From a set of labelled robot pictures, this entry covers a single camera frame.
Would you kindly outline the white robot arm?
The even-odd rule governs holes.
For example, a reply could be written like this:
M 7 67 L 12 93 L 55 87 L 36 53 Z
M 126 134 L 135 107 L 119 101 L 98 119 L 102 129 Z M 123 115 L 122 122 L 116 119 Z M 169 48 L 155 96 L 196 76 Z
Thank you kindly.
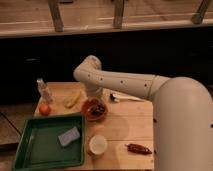
M 104 71 L 93 55 L 73 76 L 89 97 L 101 96 L 107 88 L 152 103 L 155 171 L 213 171 L 213 98 L 200 82 Z

